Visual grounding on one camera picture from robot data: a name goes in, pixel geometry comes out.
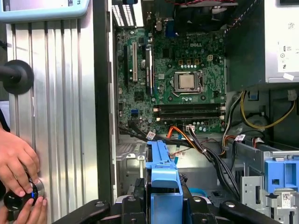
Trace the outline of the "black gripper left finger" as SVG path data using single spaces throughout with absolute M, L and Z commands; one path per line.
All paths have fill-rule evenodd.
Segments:
M 145 224 L 145 179 L 138 178 L 133 194 L 121 196 L 115 204 L 100 199 L 74 210 L 55 221 L 56 224 Z

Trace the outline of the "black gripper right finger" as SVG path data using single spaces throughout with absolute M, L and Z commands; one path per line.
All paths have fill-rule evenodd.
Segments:
M 192 196 L 185 180 L 183 191 L 184 224 L 278 224 L 279 222 L 234 200 L 226 200 L 219 207 L 201 196 Z

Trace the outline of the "person's right hand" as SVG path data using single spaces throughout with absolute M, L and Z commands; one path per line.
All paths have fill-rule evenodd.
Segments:
M 47 223 L 47 200 L 38 197 L 33 206 L 33 199 L 29 199 L 20 211 L 14 224 L 46 224 Z

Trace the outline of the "person's left hand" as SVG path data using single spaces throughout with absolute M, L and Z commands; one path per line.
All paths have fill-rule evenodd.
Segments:
M 29 179 L 38 182 L 39 159 L 33 148 L 18 136 L 0 129 L 0 180 L 18 196 L 33 191 Z

